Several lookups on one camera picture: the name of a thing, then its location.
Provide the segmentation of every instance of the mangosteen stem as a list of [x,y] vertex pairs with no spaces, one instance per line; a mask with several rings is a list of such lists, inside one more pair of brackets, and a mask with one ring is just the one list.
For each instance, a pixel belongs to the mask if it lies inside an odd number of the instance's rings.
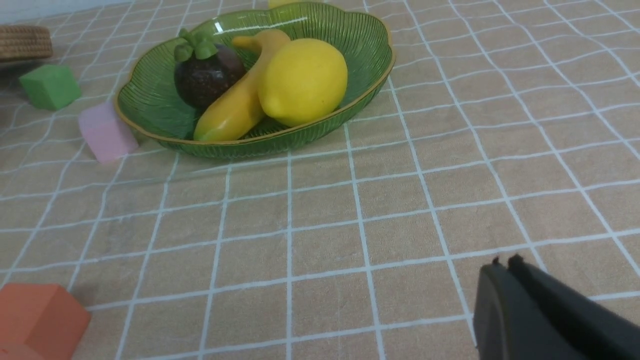
[[196,59],[204,60],[218,53],[218,48],[212,42],[201,41],[194,49]]
[[196,41],[195,37],[193,36],[193,34],[191,34],[189,32],[189,30],[182,28],[180,29],[180,32],[178,33],[178,36],[183,38],[184,40],[187,40],[187,42],[189,43],[189,45],[191,45],[191,47],[193,49],[195,49],[195,47],[197,46],[198,42]]
[[179,63],[189,60],[192,54],[193,47],[189,44],[177,45],[173,50],[173,57]]

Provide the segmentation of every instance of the green cube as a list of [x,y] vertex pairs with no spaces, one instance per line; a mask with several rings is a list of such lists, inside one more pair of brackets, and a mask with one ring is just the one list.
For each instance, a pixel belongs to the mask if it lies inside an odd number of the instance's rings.
[[81,95],[71,69],[64,65],[42,65],[20,77],[31,104],[40,109],[59,110]]

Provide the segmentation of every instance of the pink cube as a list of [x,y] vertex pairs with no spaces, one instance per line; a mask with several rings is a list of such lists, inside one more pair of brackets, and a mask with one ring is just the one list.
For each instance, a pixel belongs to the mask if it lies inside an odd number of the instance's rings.
[[82,111],[78,116],[78,124],[87,145],[101,163],[115,160],[138,148],[131,129],[120,120],[110,102]]

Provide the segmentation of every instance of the mangosteen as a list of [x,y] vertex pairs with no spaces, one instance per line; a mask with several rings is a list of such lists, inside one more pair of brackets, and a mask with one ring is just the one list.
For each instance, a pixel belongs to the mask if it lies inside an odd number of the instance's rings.
[[180,98],[202,113],[240,80],[246,69],[236,52],[215,44],[203,31],[191,34],[181,29],[186,43],[175,47],[173,80]]

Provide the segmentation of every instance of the bowl rim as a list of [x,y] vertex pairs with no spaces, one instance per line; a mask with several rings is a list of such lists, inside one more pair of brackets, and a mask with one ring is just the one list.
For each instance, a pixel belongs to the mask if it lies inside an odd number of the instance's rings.
[[[345,111],[347,111],[348,109],[352,108],[356,103],[360,102],[362,99],[364,99],[365,97],[369,96],[369,94],[371,94],[372,92],[375,91],[375,89],[377,89],[382,82],[386,81],[389,74],[391,73],[391,70],[393,70],[394,65],[396,63],[396,49],[393,46],[393,41],[392,41],[392,35],[391,35],[391,30],[389,30],[389,27],[387,26],[387,24],[382,21],[382,19],[380,19],[379,17],[371,14],[371,13],[365,13],[365,12],[359,12],[359,11],[345,11],[341,8],[339,8],[338,6],[332,5],[332,4],[327,4],[327,3],[316,3],[314,1],[301,1],[301,3],[314,3],[314,4],[321,4],[321,6],[327,6],[330,8],[334,8],[337,9],[338,11],[344,12],[344,13],[361,13],[364,14],[366,16],[372,17],[374,20],[377,20],[378,22],[380,22],[382,24],[382,26],[385,28],[385,31],[387,32],[387,46],[389,47],[389,49],[391,50],[391,60],[389,61],[389,65],[387,66],[387,68],[385,69],[385,71],[383,72],[383,74],[380,76],[380,78],[373,84],[371,85],[366,91],[364,91],[362,94],[360,94],[360,96],[358,96],[356,99],[354,99],[353,101],[351,101],[349,104],[331,112],[330,114],[323,116],[317,120],[314,120],[312,122],[308,122],[306,124],[302,124],[302,125],[298,125],[298,126],[294,126],[294,127],[289,127],[287,129],[278,131],[276,133],[270,133],[270,134],[265,134],[265,135],[260,135],[260,136],[256,136],[253,138],[246,138],[246,139],[240,139],[240,140],[227,140],[227,141],[216,141],[216,142],[199,142],[196,140],[183,140],[183,139],[177,139],[177,138],[168,138],[166,136],[161,136],[161,135],[157,135],[154,133],[150,133],[147,130],[144,130],[141,126],[139,126],[138,124],[136,124],[135,122],[133,122],[132,120],[130,120],[126,115],[124,115],[124,113],[122,112],[122,110],[120,109],[120,105],[118,103],[118,99],[120,98],[120,94],[122,93],[122,90],[133,80],[133,73],[135,72],[136,68],[138,67],[138,63],[142,60],[142,58],[144,58],[148,53],[150,53],[152,50],[154,50],[155,48],[162,46],[168,42],[174,41],[175,38],[171,38],[169,40],[166,40],[164,42],[161,42],[157,45],[155,45],[154,47],[150,48],[149,50],[147,50],[144,54],[142,54],[137,60],[136,63],[133,65],[133,67],[131,68],[131,70],[129,71],[128,74],[128,78],[127,81],[118,89],[118,92],[116,93],[116,96],[113,97],[113,105],[114,105],[114,109],[116,111],[116,113],[118,114],[118,116],[128,125],[133,127],[135,130],[137,130],[138,132],[140,132],[141,134],[159,141],[159,142],[165,142],[165,143],[176,143],[176,144],[182,144],[182,145],[219,145],[219,146],[224,146],[224,145],[242,145],[242,144],[248,144],[248,143],[253,143],[253,142],[259,142],[262,140],[266,140],[269,138],[274,138],[276,136],[281,136],[287,133],[293,133],[295,131],[298,131],[300,129],[304,129],[306,127],[310,127],[313,125],[316,125],[319,122],[322,122],[330,117],[334,117],[340,113],[343,113]],[[284,5],[280,5],[277,6],[275,8],[272,9],[268,9],[268,10],[258,10],[258,9],[251,9],[251,10],[238,10],[236,12],[230,12],[230,13],[225,13],[224,16],[226,15],[230,15],[230,14],[234,14],[234,13],[247,13],[247,12],[261,12],[261,13],[266,13],[266,12],[270,12],[274,9],[277,8],[283,8],[286,6],[295,6],[297,5],[296,3],[291,3],[291,4],[284,4]],[[212,21],[217,19],[218,17],[220,17],[221,15],[211,18],[199,25],[196,25],[194,28],[197,28],[199,26],[201,26],[202,24],[205,24],[206,22]]]

